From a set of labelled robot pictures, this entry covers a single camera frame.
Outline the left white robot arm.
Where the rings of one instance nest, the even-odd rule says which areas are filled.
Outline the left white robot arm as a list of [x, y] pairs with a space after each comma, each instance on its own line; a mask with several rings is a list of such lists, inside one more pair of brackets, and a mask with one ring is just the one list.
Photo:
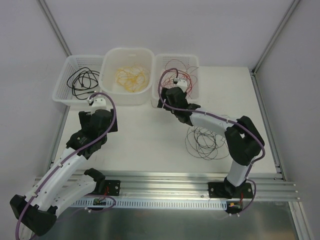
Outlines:
[[19, 238], [21, 224], [35, 235], [43, 236], [70, 205], [88, 194], [106, 196], [109, 188], [105, 176], [94, 168], [87, 169], [72, 185], [63, 185], [107, 142], [107, 134], [116, 132], [117, 112], [97, 109], [79, 112], [81, 129], [71, 135], [60, 159], [25, 195], [14, 195], [9, 204], [17, 219], [15, 238]]

